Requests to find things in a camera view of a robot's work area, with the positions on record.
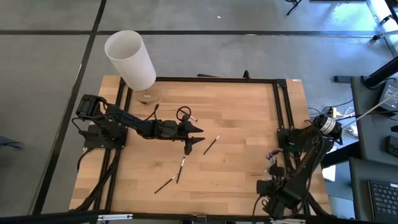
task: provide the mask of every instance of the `marker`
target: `marker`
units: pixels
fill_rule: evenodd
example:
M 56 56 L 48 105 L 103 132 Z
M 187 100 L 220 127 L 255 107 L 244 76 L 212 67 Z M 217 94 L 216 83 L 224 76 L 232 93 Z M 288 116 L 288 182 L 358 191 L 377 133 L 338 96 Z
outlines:
M 217 141 L 217 139 L 218 139 L 219 137 L 220 137 L 220 135 L 218 135 L 217 138 L 214 139 L 214 141 L 213 141 L 213 142 L 210 144 L 210 146 L 206 149 L 206 151 L 203 153 L 203 155 L 206 154 L 206 152 L 210 149 L 210 147 L 214 144 L 214 142 Z
M 194 118 L 193 116 L 190 116 L 192 119 L 194 119 L 196 122 L 198 122 L 198 120 L 196 118 Z
M 167 184 L 169 184 L 176 176 L 178 176 L 178 174 L 175 174 L 172 178 L 170 178 L 169 181 L 166 182 L 166 184 L 162 185 L 159 189 L 157 189 L 157 191 L 155 191 L 155 194 L 160 190 L 162 190 L 162 188 L 164 188 Z
M 184 166 L 184 161 L 185 161 L 185 156 L 184 156 L 184 158 L 182 158 L 182 163 L 181 163 L 180 170 L 178 172 L 178 177 L 177 177 L 177 184 L 178 184 L 178 180 L 180 180 L 180 175 L 181 175 L 182 167 Z

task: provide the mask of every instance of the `wooden table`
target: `wooden table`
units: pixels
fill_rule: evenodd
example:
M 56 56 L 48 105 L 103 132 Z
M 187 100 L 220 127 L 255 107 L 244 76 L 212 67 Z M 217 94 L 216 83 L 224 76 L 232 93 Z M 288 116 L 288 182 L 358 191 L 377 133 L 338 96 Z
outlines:
M 118 76 L 104 76 L 99 95 L 114 103 Z M 183 143 L 146 140 L 129 130 L 122 150 L 112 201 L 112 212 L 251 215 L 257 199 L 256 180 L 268 178 L 265 155 L 278 148 L 277 112 L 272 85 L 263 83 L 156 82 L 161 90 L 159 119 L 175 119 L 177 108 L 189 106 L 204 129 L 191 136 L 206 137 L 185 159 L 180 182 L 154 192 L 178 172 Z M 300 80 L 287 80 L 296 128 L 309 119 Z M 143 105 L 134 95 L 129 112 L 142 119 L 154 105 Z M 203 155 L 217 135 L 215 145 Z M 104 150 L 95 149 L 81 162 L 70 208 L 79 206 L 98 181 Z M 310 189 L 315 200 L 331 212 L 325 182 L 318 168 Z M 106 198 L 107 186 L 103 191 Z M 102 199 L 100 208 L 104 207 Z M 267 215 L 259 203 L 256 215 Z

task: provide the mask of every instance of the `white cup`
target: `white cup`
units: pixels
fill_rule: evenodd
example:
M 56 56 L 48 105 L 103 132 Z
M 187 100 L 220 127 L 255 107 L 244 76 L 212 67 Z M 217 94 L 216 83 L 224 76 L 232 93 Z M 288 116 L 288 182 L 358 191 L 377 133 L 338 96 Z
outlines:
M 122 30 L 113 34 L 105 43 L 105 53 L 133 90 L 146 90 L 154 84 L 155 68 L 137 32 Z

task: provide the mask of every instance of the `keyboard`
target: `keyboard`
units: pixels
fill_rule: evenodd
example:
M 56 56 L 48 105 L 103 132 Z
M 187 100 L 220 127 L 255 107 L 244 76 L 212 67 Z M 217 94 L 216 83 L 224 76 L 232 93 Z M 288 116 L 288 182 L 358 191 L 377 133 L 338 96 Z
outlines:
M 398 223 L 398 184 L 370 180 L 373 220 L 381 223 Z

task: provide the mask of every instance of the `black desk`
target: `black desk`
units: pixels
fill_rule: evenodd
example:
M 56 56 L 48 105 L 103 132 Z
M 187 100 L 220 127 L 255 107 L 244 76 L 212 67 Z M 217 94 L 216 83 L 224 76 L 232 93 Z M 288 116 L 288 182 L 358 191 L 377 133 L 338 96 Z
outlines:
M 368 180 L 398 183 L 398 167 L 350 158 L 349 170 L 353 186 L 355 219 L 373 221 Z
M 351 79 L 351 89 L 356 114 L 363 114 L 376 105 L 379 89 L 370 90 L 366 88 L 360 77 Z M 398 166 L 398 157 L 385 152 L 386 137 L 388 135 L 398 137 L 398 133 L 393 133 L 390 129 L 391 126 L 395 125 L 398 125 L 398 121 L 388 119 L 381 114 L 366 115 L 357 121 L 359 142 L 327 154 L 322 160 L 322 167 L 347 161 L 350 157 Z

